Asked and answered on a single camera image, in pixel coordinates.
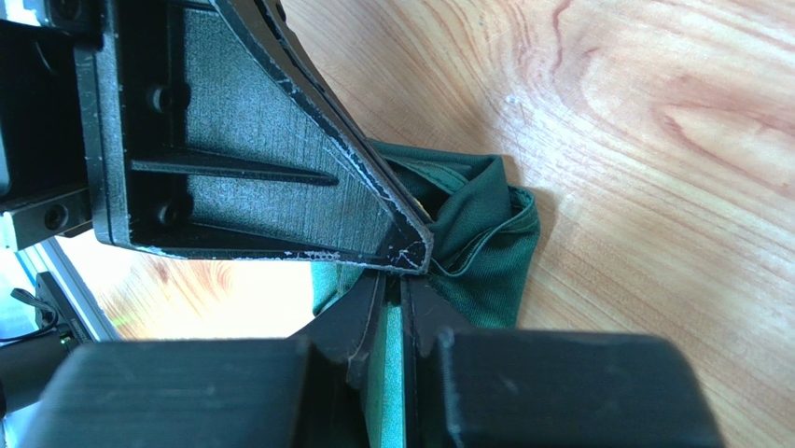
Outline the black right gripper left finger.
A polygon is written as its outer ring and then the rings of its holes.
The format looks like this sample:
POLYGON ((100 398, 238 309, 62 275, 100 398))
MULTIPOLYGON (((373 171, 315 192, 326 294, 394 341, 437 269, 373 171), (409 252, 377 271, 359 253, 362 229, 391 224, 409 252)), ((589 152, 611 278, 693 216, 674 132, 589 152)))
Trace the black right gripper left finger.
POLYGON ((366 447, 385 279, 285 339, 101 342, 44 390, 24 447, 366 447))

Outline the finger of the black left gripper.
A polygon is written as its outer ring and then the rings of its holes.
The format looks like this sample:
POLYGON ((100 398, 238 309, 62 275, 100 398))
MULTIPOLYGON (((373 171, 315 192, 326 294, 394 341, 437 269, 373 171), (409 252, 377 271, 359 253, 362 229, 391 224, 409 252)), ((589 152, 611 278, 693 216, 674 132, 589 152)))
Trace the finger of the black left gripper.
POLYGON ((278 1, 101 1, 75 52, 93 228, 175 259, 424 272, 422 211, 278 1))

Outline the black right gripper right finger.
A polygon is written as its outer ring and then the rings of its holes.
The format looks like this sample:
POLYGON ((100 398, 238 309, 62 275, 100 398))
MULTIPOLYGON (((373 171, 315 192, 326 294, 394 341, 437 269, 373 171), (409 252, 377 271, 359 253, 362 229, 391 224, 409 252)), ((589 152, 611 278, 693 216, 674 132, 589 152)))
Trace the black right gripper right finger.
POLYGON ((410 447, 720 447, 693 368, 652 335, 481 329, 400 282, 410 447))

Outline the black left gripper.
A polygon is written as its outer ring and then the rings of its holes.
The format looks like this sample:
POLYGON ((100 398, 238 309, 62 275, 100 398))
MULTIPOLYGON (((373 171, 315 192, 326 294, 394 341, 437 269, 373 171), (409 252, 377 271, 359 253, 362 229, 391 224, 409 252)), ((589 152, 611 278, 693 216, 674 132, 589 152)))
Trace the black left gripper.
POLYGON ((1 4, 1 246, 21 251, 91 225, 76 45, 96 1, 1 4))

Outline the dark green cloth napkin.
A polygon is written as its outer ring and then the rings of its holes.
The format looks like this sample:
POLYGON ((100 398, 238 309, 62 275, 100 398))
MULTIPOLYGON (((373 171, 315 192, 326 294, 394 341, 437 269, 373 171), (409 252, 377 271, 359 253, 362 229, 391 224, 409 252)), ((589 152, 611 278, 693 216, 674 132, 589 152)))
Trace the dark green cloth napkin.
MULTIPOLYGON (((496 155, 470 155, 372 141, 424 207, 434 245, 427 280, 476 327, 516 326, 527 273, 540 238, 533 193, 509 184, 496 155)), ((314 316, 353 288, 364 268, 311 264, 314 316)), ((385 307, 376 343, 374 404, 365 411, 370 447, 407 447, 404 373, 409 343, 399 300, 385 307)))

